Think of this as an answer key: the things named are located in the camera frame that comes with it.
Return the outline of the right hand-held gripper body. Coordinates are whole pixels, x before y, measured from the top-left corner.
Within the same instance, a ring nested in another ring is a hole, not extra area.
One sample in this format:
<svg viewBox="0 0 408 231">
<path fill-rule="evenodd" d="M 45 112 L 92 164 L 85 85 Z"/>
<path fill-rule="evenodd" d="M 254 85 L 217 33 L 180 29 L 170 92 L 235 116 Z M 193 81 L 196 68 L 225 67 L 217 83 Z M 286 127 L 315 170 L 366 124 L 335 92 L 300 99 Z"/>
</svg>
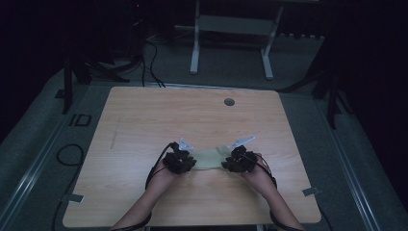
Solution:
<svg viewBox="0 0 408 231">
<path fill-rule="evenodd" d="M 254 139 L 254 136 L 236 139 L 236 141 L 229 146 L 231 152 L 230 155 L 225 158 L 225 161 L 221 163 L 222 167 L 231 172 L 251 172 L 258 160 L 255 153 L 248 151 L 244 145 Z"/>
</svg>

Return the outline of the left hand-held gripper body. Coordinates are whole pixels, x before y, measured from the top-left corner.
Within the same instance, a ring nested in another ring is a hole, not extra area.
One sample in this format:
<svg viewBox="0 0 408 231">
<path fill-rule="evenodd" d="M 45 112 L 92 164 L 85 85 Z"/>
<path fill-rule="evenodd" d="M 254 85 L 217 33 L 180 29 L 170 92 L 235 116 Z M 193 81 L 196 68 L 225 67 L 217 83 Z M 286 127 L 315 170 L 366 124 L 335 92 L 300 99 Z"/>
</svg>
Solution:
<svg viewBox="0 0 408 231">
<path fill-rule="evenodd" d="M 163 164 L 167 169 L 175 174 L 182 174 L 190 171 L 196 164 L 196 160 L 187 150 L 181 150 L 178 142 L 171 142 L 164 149 L 165 157 Z"/>
</svg>

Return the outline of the person's left hand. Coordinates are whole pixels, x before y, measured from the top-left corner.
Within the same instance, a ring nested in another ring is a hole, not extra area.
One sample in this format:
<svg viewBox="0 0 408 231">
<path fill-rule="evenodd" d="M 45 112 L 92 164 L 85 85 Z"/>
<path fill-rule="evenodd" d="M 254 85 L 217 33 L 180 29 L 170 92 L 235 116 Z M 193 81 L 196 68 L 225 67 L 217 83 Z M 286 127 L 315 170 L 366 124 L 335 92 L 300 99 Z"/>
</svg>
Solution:
<svg viewBox="0 0 408 231">
<path fill-rule="evenodd" d="M 148 184 L 148 189 L 154 193 L 163 194 L 178 178 L 179 174 L 169 171 L 167 167 L 158 167 L 153 172 L 153 176 Z"/>
</svg>

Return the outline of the person's right hand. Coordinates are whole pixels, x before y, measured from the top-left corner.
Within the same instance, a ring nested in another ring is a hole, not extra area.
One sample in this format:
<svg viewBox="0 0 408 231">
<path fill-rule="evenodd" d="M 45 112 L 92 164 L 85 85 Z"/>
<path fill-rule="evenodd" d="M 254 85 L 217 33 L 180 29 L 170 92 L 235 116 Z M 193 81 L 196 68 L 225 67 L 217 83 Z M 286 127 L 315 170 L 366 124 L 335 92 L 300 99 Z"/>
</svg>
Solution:
<svg viewBox="0 0 408 231">
<path fill-rule="evenodd" d="M 240 177 L 246 180 L 261 195 L 267 195 L 276 189 L 262 161 L 259 161 L 251 172 L 241 173 Z"/>
</svg>

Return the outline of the black metal stand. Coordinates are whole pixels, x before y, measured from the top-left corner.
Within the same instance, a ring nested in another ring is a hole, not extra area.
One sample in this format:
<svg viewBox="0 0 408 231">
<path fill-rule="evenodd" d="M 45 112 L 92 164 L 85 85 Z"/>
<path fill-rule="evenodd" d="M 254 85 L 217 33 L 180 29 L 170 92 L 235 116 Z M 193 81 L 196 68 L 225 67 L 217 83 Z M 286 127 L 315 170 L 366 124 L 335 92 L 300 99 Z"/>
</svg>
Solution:
<svg viewBox="0 0 408 231">
<path fill-rule="evenodd" d="M 336 39 L 333 36 L 326 36 L 306 71 L 305 77 L 288 87 L 278 90 L 278 92 L 289 93 L 316 81 L 312 96 L 314 99 L 322 99 L 325 95 L 328 95 L 326 119 L 332 129 L 336 128 L 337 100 L 340 100 L 346 110 L 351 113 L 350 108 L 346 106 L 339 94 L 341 77 L 340 66 L 337 61 L 339 56 Z"/>
<path fill-rule="evenodd" d="M 129 70 L 140 62 L 141 56 L 137 56 L 132 58 L 128 64 L 108 68 L 79 51 L 68 51 L 64 55 L 64 88 L 57 93 L 57 97 L 64 100 L 63 114 L 66 115 L 73 104 L 73 76 L 76 76 L 80 83 L 88 85 L 91 81 L 89 69 L 94 69 L 102 77 L 107 77 L 114 82 L 129 83 L 128 79 L 120 77 L 118 73 Z"/>
</svg>

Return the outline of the metal floor rail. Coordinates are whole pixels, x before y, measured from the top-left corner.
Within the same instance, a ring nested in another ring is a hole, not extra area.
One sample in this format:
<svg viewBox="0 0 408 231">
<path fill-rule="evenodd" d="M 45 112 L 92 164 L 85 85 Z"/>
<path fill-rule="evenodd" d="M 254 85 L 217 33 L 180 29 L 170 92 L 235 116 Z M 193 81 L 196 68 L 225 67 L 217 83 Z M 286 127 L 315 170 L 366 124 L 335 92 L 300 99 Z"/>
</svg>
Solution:
<svg viewBox="0 0 408 231">
<path fill-rule="evenodd" d="M 0 231 L 8 230 L 36 184 L 52 147 L 89 89 L 76 86 L 66 114 L 55 89 L 46 88 L 0 144 Z"/>
<path fill-rule="evenodd" d="M 328 130 L 329 137 L 334 143 L 336 149 L 336 156 L 343 172 L 344 179 L 348 185 L 350 193 L 353 197 L 354 203 L 360 214 L 361 220 L 364 223 L 367 231 L 382 231 L 377 218 L 371 208 L 367 195 L 356 175 L 356 172 L 348 159 L 347 152 L 344 145 L 335 129 L 331 127 L 327 118 L 324 103 L 320 100 L 315 102 L 317 110 L 323 123 Z"/>
</svg>

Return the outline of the white desk frame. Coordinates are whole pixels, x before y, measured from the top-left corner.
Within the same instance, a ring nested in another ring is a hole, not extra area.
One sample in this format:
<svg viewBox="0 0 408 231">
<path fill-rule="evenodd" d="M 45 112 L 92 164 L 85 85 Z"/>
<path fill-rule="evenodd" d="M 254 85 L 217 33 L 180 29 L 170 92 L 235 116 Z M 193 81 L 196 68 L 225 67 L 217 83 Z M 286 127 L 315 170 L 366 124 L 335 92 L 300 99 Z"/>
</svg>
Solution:
<svg viewBox="0 0 408 231">
<path fill-rule="evenodd" d="M 201 11 L 202 2 L 205 0 L 192 0 L 194 2 L 193 46 L 191 53 L 190 74 L 194 75 L 199 70 L 200 34 L 202 32 L 217 32 L 233 35 L 252 35 L 266 37 L 267 43 L 260 49 L 261 61 L 267 80 L 274 78 L 272 65 L 269 59 L 272 44 L 277 35 L 284 9 L 289 4 L 316 4 L 319 0 L 268 0 L 271 4 L 272 15 L 270 19 L 254 18 L 249 16 L 227 16 L 207 14 Z"/>
</svg>

